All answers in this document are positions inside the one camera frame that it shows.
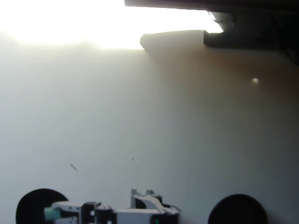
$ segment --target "white surface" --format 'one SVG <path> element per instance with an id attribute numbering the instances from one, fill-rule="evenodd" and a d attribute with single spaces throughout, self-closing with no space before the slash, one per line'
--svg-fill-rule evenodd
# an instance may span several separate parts
<path id="1" fill-rule="evenodd" d="M 298 223 L 298 68 L 207 49 L 200 31 L 142 41 L 147 52 L 1 36 L 1 222 L 38 188 L 118 209 L 134 188 L 181 208 L 184 224 L 206 224 L 235 193 L 272 224 Z"/>

